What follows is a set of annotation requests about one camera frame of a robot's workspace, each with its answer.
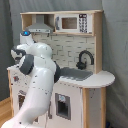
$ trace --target microwave door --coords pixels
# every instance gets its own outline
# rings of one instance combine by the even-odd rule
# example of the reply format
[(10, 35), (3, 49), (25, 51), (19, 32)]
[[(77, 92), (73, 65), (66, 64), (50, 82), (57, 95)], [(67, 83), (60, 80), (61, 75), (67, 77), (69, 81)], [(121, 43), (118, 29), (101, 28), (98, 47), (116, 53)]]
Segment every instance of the microwave door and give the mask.
[(56, 32), (79, 33), (79, 14), (56, 15)]

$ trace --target wooden kitchen frame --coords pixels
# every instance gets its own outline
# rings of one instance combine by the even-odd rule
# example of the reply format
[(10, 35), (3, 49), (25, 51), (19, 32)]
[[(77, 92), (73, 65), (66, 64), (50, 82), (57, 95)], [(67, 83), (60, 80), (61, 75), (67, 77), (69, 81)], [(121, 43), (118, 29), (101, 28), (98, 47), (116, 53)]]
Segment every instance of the wooden kitchen frame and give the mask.
[[(22, 30), (32, 25), (32, 15), (42, 14), (47, 17), (46, 23), (54, 27), (54, 34), (69, 34), (69, 35), (85, 35), (95, 38), (95, 74), (98, 74), (102, 70), (102, 10), (91, 11), (60, 11), (60, 12), (27, 12), (21, 13), (22, 18)], [(93, 31), (92, 33), (59, 33), (55, 28), (55, 14), (92, 14), (93, 19)], [(12, 85), (10, 79), (10, 71), (8, 71), (10, 97), (12, 106), (12, 116), (14, 116), (13, 110), (13, 97), (12, 97)], [(84, 116), (84, 128), (90, 128), (89, 122), (89, 88), (83, 88), (83, 116)], [(101, 88), (101, 128), (105, 128), (106, 124), (106, 87)]]

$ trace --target floor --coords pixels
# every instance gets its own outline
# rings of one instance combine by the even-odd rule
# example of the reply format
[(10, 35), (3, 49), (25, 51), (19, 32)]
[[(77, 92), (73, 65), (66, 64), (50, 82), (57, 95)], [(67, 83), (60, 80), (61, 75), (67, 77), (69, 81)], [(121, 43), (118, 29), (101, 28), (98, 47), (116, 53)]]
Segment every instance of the floor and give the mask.
[(0, 128), (4, 122), (12, 118), (11, 101), (7, 98), (0, 102)]

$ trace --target kitchen counter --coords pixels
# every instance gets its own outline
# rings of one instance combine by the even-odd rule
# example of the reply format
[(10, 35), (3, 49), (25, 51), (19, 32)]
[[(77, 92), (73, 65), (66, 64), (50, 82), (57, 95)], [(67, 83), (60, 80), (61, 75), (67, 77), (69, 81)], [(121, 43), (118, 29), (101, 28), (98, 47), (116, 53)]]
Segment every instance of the kitchen counter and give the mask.
[[(19, 71), (18, 65), (11, 66), (7, 70)], [(102, 88), (111, 85), (115, 80), (113, 74), (107, 71), (100, 71), (98, 74), (93, 74), (83, 81), (76, 81), (60, 77), (59, 83), (67, 83), (73, 86), (82, 88)]]

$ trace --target wall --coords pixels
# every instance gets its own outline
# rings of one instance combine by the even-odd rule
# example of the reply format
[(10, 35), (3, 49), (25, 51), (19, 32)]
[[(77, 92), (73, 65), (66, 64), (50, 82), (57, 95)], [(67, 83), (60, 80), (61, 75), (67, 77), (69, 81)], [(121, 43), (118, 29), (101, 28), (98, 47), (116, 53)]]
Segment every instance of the wall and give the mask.
[(128, 1), (10, 0), (14, 43), (19, 43), (20, 12), (103, 9), (103, 69), (116, 76), (107, 87), (107, 120), (114, 128), (128, 126)]
[(0, 101), (9, 97), (6, 68), (13, 64), (10, 50), (13, 46), (9, 1), (0, 0)]
[[(83, 50), (88, 50), (94, 57), (95, 40), (94, 37), (47, 34), (33, 35), (36, 42), (43, 42), (53, 49), (53, 60), (62, 67), (77, 68), (79, 54)], [(82, 62), (87, 62), (87, 70), (94, 72), (94, 65), (91, 65), (89, 55), (82, 56)]]

